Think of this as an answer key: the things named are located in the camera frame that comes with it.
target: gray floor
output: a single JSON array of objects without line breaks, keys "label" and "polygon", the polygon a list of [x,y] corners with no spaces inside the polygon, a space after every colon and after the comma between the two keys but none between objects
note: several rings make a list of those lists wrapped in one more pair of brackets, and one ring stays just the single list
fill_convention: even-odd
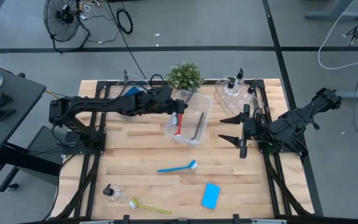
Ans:
[{"label": "gray floor", "polygon": [[[333,21],[303,18],[310,10],[329,9],[335,1],[269,1],[281,46],[319,46]],[[120,4],[111,4],[116,9]],[[147,0],[126,2],[134,20],[134,33],[126,36],[132,47],[248,45],[272,46],[262,1],[257,0]],[[42,18],[44,1],[6,0],[0,10],[0,49],[51,48],[52,43]],[[351,10],[358,11],[358,1]],[[92,8],[90,15],[107,15],[105,8]],[[347,45],[343,37],[356,22],[340,22],[327,42],[328,46]],[[111,39],[117,29],[110,21],[95,18],[86,22],[93,40]],[[61,47],[81,42],[82,31]],[[124,47],[122,37],[100,46]],[[275,52],[207,51],[207,52],[135,52],[139,65],[150,76],[168,72],[169,66],[184,60],[195,61],[205,78],[233,75],[239,67],[248,78],[280,78]],[[298,106],[308,103],[321,87],[352,91],[358,77],[358,65],[342,70],[324,70],[318,65],[316,52],[284,52],[285,63]],[[323,52],[322,62],[330,67],[358,61],[358,52]],[[117,79],[122,71],[139,75],[127,52],[72,54],[0,54],[0,66],[14,73],[24,72],[28,79],[42,83],[52,91],[75,95],[81,80]],[[41,125],[47,122],[45,95],[25,119],[10,142],[26,147]],[[342,108],[319,114],[319,131],[306,131],[311,163],[324,214],[332,217],[358,218],[358,135],[352,124],[352,101]],[[0,173],[0,183],[9,172]],[[55,186],[20,172],[14,182],[16,192],[0,193],[0,223],[40,220],[50,209]]]}]

